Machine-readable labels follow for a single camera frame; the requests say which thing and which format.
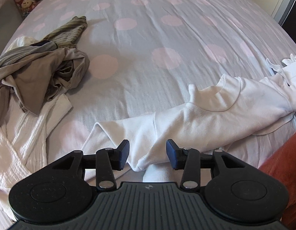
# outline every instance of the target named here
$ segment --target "silver screw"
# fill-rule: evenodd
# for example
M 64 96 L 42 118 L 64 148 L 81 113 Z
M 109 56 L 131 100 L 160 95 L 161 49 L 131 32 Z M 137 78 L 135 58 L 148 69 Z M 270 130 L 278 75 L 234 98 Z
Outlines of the silver screw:
M 186 182 L 183 182 L 183 187 L 186 189 L 194 189 L 198 187 L 198 183 L 194 181 L 186 181 Z
M 103 188 L 103 189 L 109 189 L 111 187 L 114 186 L 114 183 L 111 181 L 101 181 L 99 183 L 99 187 Z

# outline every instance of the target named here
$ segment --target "ribbed gray surface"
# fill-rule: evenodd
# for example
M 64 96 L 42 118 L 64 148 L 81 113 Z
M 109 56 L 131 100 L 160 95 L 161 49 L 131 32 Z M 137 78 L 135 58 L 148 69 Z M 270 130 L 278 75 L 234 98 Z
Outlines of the ribbed gray surface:
M 286 229 L 274 222 L 247 227 L 213 215 L 195 193 L 185 193 L 174 183 L 123 183 L 111 193 L 100 194 L 92 207 L 68 222 L 39 226 L 17 222 L 12 230 L 238 230 Z

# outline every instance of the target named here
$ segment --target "gray wall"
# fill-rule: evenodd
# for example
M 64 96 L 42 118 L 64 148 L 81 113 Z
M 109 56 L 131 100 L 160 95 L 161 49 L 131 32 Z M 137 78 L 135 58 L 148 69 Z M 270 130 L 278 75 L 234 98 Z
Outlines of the gray wall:
M 7 0 L 0 9 L 0 54 L 22 21 L 14 0 Z

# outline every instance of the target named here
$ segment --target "bed sheet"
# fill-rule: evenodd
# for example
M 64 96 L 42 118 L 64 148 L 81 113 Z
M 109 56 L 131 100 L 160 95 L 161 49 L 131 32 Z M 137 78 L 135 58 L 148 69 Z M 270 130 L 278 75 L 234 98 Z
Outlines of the bed sheet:
M 72 110 L 47 140 L 51 163 L 81 149 L 97 121 L 163 111 L 189 101 L 188 85 L 206 88 L 222 74 L 260 80 L 296 53 L 285 31 L 251 0 L 43 0 L 20 25 L 42 39 L 73 16 L 88 28 L 78 48 L 90 58 Z M 222 149 L 259 167 L 296 132 L 296 118 L 265 136 Z

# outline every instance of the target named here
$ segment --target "striped garment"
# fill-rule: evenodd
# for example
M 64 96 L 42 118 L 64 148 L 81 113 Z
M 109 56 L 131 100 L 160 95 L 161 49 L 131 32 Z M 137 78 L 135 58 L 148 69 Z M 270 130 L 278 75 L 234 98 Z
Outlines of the striped garment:
M 69 22 L 48 34 L 43 40 L 54 41 L 58 48 L 76 48 L 75 41 L 86 27 L 86 17 L 75 16 Z

